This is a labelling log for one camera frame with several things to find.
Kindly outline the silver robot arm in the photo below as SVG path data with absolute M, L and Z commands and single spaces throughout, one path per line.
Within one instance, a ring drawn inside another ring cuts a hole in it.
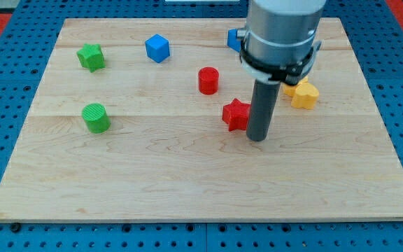
M 314 41 L 326 0 L 252 0 L 245 27 L 237 31 L 242 67 L 273 85 L 296 85 L 313 67 Z

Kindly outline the blue block behind arm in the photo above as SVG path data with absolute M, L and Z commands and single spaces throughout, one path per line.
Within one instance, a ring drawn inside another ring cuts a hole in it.
M 227 33 L 227 45 L 239 53 L 245 34 L 246 30 L 244 28 L 230 29 Z

